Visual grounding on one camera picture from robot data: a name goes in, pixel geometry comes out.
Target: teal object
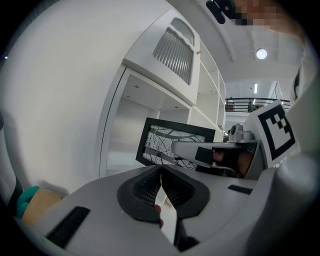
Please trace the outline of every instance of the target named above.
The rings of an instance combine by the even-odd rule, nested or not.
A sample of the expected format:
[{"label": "teal object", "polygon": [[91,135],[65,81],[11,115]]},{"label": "teal object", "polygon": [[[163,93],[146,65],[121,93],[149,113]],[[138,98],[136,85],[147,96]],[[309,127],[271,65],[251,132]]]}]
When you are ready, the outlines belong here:
[{"label": "teal object", "polygon": [[19,196],[18,201],[16,203],[16,212],[17,212],[17,214],[18,214],[19,211],[21,211],[20,206],[23,203],[28,203],[28,204],[30,203],[31,199],[34,197],[34,195],[38,191],[38,189],[39,189],[39,186],[30,187]]},{"label": "teal object", "polygon": [[20,206],[16,210],[16,216],[18,219],[22,219],[22,216],[25,214],[25,211],[28,207],[29,203],[28,202],[23,202],[20,204]]},{"label": "teal object", "polygon": [[228,0],[229,4],[232,6],[232,9],[236,9],[235,5],[234,5],[234,1],[232,0]]}]

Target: picture frame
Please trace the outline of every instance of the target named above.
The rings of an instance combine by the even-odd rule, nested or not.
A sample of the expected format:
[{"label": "picture frame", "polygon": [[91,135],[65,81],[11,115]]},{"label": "picture frame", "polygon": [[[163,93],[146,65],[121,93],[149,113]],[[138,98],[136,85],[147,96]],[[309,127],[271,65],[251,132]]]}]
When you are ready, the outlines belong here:
[{"label": "picture frame", "polygon": [[[155,129],[152,127],[165,128],[168,131],[170,131],[169,133],[172,133],[172,131],[174,131],[176,133],[181,132],[184,135],[187,133],[187,134],[189,134],[189,136],[182,136],[181,139],[179,139],[179,138],[177,138],[177,136],[171,136],[171,135],[168,136],[165,133],[160,133],[159,131],[155,131]],[[194,140],[197,142],[212,143],[214,141],[215,132],[216,132],[216,130],[214,130],[214,129],[209,129],[209,128],[199,127],[199,126],[185,124],[185,123],[172,122],[172,121],[154,119],[154,118],[147,117],[145,120],[145,123],[144,123],[143,131],[141,134],[141,139],[139,142],[139,146],[138,146],[138,150],[137,150],[137,154],[136,154],[135,159],[145,166],[151,166],[151,165],[156,165],[156,164],[174,164],[174,165],[184,167],[182,165],[179,165],[179,161],[181,164],[185,165],[186,160],[183,159],[183,162],[181,162],[182,158],[179,159],[179,157],[174,157],[174,159],[173,159],[172,156],[169,156],[169,158],[168,158],[166,155],[164,155],[163,152],[156,151],[154,149],[154,147],[153,147],[153,149],[150,147],[147,147],[146,142],[148,139],[150,139],[150,137],[148,137],[148,136],[150,136],[150,134],[153,134],[156,136],[160,135],[162,139],[161,138],[159,138],[159,139],[161,140],[162,143],[163,143],[163,139],[164,140],[168,139],[166,137],[170,137],[171,141],[188,141],[185,139],[186,138],[190,139],[192,137],[195,139],[194,140],[191,138],[192,141]],[[146,156],[146,152],[149,155],[149,159],[144,157],[144,156]],[[159,158],[160,158],[162,163],[156,163],[156,161],[155,161],[156,157],[158,157],[157,161],[159,161]],[[195,166],[192,163],[188,163],[188,165],[190,165],[190,166],[192,165],[190,167],[190,169],[193,169],[193,167]],[[203,168],[203,166],[198,165],[194,168],[195,168],[195,170],[200,171]]]}]

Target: balcony railing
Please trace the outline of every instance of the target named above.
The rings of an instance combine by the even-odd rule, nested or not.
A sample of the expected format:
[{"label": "balcony railing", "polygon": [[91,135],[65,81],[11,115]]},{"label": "balcony railing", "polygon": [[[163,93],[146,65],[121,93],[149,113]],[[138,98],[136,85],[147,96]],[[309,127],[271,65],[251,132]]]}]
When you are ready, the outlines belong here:
[{"label": "balcony railing", "polygon": [[[226,98],[225,111],[250,113],[277,100],[277,98]],[[288,110],[291,106],[290,100],[281,99],[281,101],[284,108]]]}]

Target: white wall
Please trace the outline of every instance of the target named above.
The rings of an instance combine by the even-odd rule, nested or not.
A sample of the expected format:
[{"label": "white wall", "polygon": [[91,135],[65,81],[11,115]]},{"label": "white wall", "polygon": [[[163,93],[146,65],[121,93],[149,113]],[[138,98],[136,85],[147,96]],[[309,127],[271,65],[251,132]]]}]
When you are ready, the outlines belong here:
[{"label": "white wall", "polygon": [[219,70],[226,84],[243,81],[248,78],[257,80],[279,81],[292,80],[298,73],[299,66],[277,62],[235,62],[226,66],[219,66]]},{"label": "white wall", "polygon": [[230,82],[225,85],[226,98],[270,98],[276,86],[272,78],[269,79],[245,79]]},{"label": "white wall", "polygon": [[276,99],[286,100],[284,99],[283,93],[281,91],[280,83],[278,82],[274,88],[274,94],[276,96]]},{"label": "white wall", "polygon": [[123,57],[171,6],[164,0],[63,0],[21,35],[0,74],[0,109],[24,188],[69,193],[99,178],[101,111]]},{"label": "white wall", "polygon": [[206,95],[198,95],[196,107],[199,108],[213,123],[217,123],[219,94],[210,93]]},{"label": "white wall", "polygon": [[159,119],[171,122],[187,124],[189,120],[190,109],[177,111],[161,111]]},{"label": "white wall", "polygon": [[160,111],[121,98],[111,133],[106,176],[144,167],[136,161],[146,118],[157,119]]},{"label": "white wall", "polygon": [[278,84],[277,81],[273,81],[273,82],[271,83],[271,85],[270,85],[270,90],[269,90],[269,94],[268,94],[268,96],[267,96],[266,98],[268,98],[268,99],[276,99],[276,98],[277,98],[277,97],[276,97],[275,89],[276,89],[276,87],[279,87],[279,88],[280,88],[280,86],[279,86],[279,85],[277,86],[277,84]]}]

